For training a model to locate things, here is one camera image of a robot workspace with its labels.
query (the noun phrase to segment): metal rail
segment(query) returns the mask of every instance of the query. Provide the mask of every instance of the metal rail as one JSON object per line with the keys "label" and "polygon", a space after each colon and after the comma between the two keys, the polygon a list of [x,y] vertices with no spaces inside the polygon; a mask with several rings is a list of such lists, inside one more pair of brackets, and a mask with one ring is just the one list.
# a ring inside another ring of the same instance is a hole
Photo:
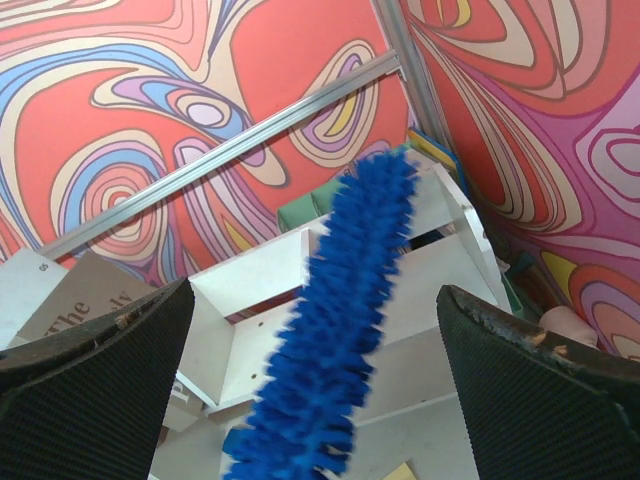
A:
{"label": "metal rail", "polygon": [[122,203],[102,212],[48,245],[44,245],[38,253],[51,260],[62,257],[357,89],[398,70],[399,67],[400,62],[393,50],[370,60],[356,70],[248,128],[198,160],[180,167]]}
{"label": "metal rail", "polygon": [[398,54],[407,94],[422,131],[441,145],[447,145],[447,137],[429,87],[428,73],[411,39],[408,20],[404,18],[400,3],[398,0],[373,0],[373,6],[389,45]]}

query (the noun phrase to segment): white plank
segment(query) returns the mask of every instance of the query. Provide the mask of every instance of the white plank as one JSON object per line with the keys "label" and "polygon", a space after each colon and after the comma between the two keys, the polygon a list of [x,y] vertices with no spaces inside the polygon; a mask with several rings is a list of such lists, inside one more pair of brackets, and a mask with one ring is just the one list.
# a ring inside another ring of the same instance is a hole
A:
{"label": "white plank", "polygon": [[195,308],[176,378],[207,407],[217,408],[235,329],[197,286],[192,288]]}
{"label": "white plank", "polygon": [[310,228],[306,228],[302,231],[302,269],[300,285],[306,285],[309,283],[309,257],[313,255],[318,244],[318,234]]}
{"label": "white plank", "polygon": [[290,318],[295,300],[236,325],[219,410],[252,400],[267,381],[266,360],[282,341],[275,334]]}
{"label": "white plank", "polygon": [[442,165],[436,165],[434,172],[440,180],[441,196],[453,218],[454,228],[460,241],[491,289],[497,306],[512,313],[495,254],[477,212]]}
{"label": "white plank", "polygon": [[419,172],[429,170],[438,162],[432,157],[425,155],[424,153],[416,150],[415,148],[409,148],[407,150],[407,160],[410,164],[416,165]]}
{"label": "white plank", "polygon": [[420,480],[478,479],[457,397],[359,427],[349,471],[340,478],[380,480],[404,462]]}
{"label": "white plank", "polygon": [[440,180],[433,168],[421,171],[416,195],[411,200],[414,215],[411,219],[411,237],[435,230],[452,221],[447,204],[442,201]]}
{"label": "white plank", "polygon": [[208,418],[185,432],[170,431],[155,451],[151,474],[160,480],[211,480],[220,470],[224,431]]}
{"label": "white plank", "polygon": [[399,262],[387,315],[384,344],[388,345],[435,328],[436,298],[442,285],[458,285],[486,302],[496,299],[457,235],[451,235],[406,254]]}
{"label": "white plank", "polygon": [[456,393],[438,328],[385,345],[369,361],[376,372],[367,404],[354,416],[358,426]]}
{"label": "white plank", "polygon": [[269,300],[301,285],[303,232],[326,231],[321,219],[189,277],[224,316]]}
{"label": "white plank", "polygon": [[[402,274],[397,277],[393,300],[385,308],[388,315],[384,326],[385,348],[437,327],[436,297],[443,284],[457,284],[489,303],[496,303],[455,235],[411,252],[401,260],[400,269]],[[251,400],[255,390],[267,381],[266,359],[280,345],[274,334],[290,318],[293,304],[281,305],[236,326],[218,409]]]}

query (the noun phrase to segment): swirl pattern wall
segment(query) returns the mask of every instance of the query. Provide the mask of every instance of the swirl pattern wall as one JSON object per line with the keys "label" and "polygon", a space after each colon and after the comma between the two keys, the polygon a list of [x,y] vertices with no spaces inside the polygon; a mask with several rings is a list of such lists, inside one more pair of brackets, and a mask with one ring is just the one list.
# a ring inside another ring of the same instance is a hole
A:
{"label": "swirl pattern wall", "polygon": [[401,4],[496,251],[640,360],[640,3]]}
{"label": "swirl pattern wall", "polygon": [[[386,50],[368,0],[0,3],[0,260]],[[384,79],[86,248],[155,285],[194,273],[273,237],[280,205],[402,143],[410,118]]]}

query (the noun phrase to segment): blue feather duster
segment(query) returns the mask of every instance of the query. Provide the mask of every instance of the blue feather duster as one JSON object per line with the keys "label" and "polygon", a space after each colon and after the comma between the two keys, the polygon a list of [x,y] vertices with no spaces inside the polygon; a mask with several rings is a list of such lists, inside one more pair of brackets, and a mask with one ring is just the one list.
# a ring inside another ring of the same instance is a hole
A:
{"label": "blue feather duster", "polygon": [[380,308],[407,245],[415,169],[404,153],[375,155],[341,178],[329,234],[309,260],[284,340],[269,361],[272,380],[232,452],[225,480],[320,480],[347,470],[354,407],[363,407],[380,344]]}

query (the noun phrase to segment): pink object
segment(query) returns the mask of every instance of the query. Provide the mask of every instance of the pink object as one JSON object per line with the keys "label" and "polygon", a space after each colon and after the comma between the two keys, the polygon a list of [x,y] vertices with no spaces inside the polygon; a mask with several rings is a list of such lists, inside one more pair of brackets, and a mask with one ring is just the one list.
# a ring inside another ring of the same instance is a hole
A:
{"label": "pink object", "polygon": [[540,319],[540,326],[564,337],[598,348],[598,335],[569,307],[555,307]]}

